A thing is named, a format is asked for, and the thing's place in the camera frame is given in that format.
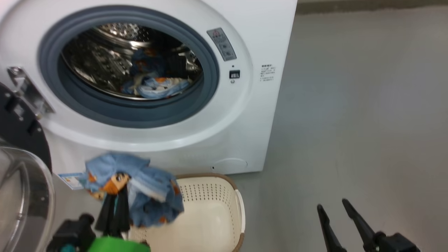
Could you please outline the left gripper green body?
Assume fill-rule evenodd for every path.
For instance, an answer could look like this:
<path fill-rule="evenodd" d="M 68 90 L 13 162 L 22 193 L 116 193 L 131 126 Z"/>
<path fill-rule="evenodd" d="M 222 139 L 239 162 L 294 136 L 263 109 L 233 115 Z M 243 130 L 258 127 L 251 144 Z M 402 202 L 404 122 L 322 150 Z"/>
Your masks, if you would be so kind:
<path fill-rule="evenodd" d="M 88 252 L 150 252 L 151 248 L 144 243 L 123 240 L 117 237 L 100 237 L 94 240 Z"/>

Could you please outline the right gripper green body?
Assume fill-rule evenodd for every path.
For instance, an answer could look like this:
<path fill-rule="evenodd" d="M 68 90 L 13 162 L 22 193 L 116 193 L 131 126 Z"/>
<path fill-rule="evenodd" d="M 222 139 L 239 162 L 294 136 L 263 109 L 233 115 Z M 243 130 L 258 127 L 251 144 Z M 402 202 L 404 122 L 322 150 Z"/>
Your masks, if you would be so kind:
<path fill-rule="evenodd" d="M 415 243 L 400 233 L 387 236 L 383 232 L 374 233 L 372 239 L 364 245 L 365 252 L 419 252 Z"/>

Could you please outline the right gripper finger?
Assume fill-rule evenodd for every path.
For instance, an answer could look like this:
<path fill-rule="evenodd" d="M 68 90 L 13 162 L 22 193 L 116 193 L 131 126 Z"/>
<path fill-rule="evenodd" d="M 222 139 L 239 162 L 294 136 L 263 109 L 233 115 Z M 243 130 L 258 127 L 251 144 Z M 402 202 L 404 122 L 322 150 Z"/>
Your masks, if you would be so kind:
<path fill-rule="evenodd" d="M 327 252 L 347 252 L 338 241 L 330 225 L 329 217 L 321 204 L 317 205 L 318 218 L 322 229 Z"/>
<path fill-rule="evenodd" d="M 360 238 L 363 241 L 363 249 L 365 252 L 376 252 L 376 244 L 374 243 L 375 232 L 364 220 L 364 218 L 355 210 L 354 206 L 348 199 L 342 199 L 342 204 L 349 218 L 354 222 Z"/>

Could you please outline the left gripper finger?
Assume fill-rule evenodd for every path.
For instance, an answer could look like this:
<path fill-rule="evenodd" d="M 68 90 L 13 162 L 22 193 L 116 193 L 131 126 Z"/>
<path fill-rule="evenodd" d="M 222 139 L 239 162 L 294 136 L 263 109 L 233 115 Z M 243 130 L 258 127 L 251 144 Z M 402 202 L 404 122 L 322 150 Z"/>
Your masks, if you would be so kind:
<path fill-rule="evenodd" d="M 106 194 L 99 216 L 96 220 L 95 230 L 102 232 L 103 236 L 116 236 L 112 227 L 117 195 Z"/>
<path fill-rule="evenodd" d="M 130 230 L 130 214 L 128 202 L 128 189 L 121 189 L 117 195 L 114 212 L 114 236 L 123 238 Z"/>

